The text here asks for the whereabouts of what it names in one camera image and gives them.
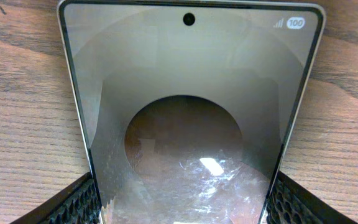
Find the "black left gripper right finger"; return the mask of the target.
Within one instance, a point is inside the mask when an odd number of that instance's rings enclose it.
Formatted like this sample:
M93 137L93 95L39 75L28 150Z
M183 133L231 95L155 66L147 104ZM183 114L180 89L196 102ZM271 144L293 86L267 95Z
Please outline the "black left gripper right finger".
M267 200L268 224L356 224L356 222L278 172Z

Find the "galaxy smartphone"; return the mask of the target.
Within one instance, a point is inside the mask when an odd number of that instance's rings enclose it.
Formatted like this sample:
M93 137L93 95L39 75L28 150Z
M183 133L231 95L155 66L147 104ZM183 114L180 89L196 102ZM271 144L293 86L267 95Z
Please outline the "galaxy smartphone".
M61 1L57 14L103 223L260 223L324 9Z

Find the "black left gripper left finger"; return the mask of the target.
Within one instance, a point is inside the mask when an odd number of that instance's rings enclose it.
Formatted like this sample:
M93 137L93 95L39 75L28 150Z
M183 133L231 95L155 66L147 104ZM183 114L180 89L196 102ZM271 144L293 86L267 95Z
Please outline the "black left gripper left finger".
M101 223L101 204L88 172L12 224Z

